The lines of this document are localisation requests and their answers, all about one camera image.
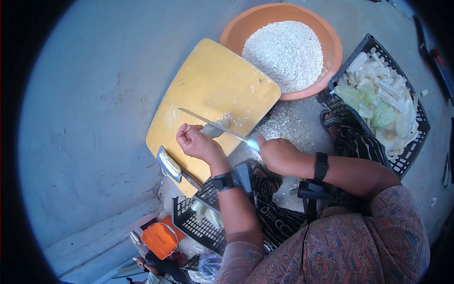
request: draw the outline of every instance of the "woman's right hand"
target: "woman's right hand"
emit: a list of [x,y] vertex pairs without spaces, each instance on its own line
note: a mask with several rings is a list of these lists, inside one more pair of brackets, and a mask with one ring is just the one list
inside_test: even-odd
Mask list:
[[306,178],[314,171],[314,155],[301,152],[289,140],[278,138],[266,140],[262,135],[256,138],[260,156],[268,169],[280,175]]

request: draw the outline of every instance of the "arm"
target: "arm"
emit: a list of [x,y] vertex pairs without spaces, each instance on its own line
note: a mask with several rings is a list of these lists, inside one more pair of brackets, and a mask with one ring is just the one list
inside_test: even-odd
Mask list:
[[143,257],[137,257],[136,263],[140,268],[148,269],[148,271],[154,276],[158,275],[158,270],[154,266],[149,265]]
[[[257,143],[260,156],[271,171],[303,179],[314,177],[315,154],[300,152],[282,138],[266,141],[260,135]],[[392,170],[371,160],[329,156],[328,165],[324,182],[370,200],[388,187],[401,185]]]
[[[201,159],[210,166],[215,177],[233,170],[222,147],[213,139],[199,132],[201,125],[183,124],[177,133],[177,142],[183,152]],[[263,247],[263,235],[255,209],[242,187],[218,192],[221,217],[224,222],[227,243],[244,241]]]

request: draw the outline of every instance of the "black strap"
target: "black strap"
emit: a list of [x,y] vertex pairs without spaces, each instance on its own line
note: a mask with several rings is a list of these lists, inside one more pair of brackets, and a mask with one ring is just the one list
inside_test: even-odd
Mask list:
[[233,171],[230,173],[215,176],[212,180],[212,184],[215,189],[219,191],[224,191],[227,189],[231,189],[232,187],[241,185],[241,182],[237,174]]
[[314,165],[314,181],[320,183],[325,178],[328,171],[328,155],[322,152],[316,152],[316,160]]

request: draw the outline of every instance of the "concrete wall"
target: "concrete wall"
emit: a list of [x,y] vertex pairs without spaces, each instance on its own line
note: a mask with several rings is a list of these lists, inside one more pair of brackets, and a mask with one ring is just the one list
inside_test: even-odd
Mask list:
[[19,132],[24,201],[58,276],[91,283],[135,255],[129,227],[160,206],[145,135],[162,96],[199,40],[266,2],[79,0],[66,12],[31,73]]

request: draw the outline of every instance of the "yellow cutting board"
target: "yellow cutting board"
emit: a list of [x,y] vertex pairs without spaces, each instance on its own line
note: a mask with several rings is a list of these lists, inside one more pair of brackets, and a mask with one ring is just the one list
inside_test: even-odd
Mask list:
[[[175,140],[184,123],[205,123],[178,108],[186,108],[211,121],[225,113],[232,116],[229,130],[246,136],[281,96],[279,86],[268,76],[222,45],[201,40],[181,66],[164,95],[148,130],[146,143],[156,157],[159,146],[202,184],[210,177],[206,163],[186,156]],[[224,133],[215,139],[226,155],[240,140]],[[185,178],[174,181],[187,197],[196,189]]]

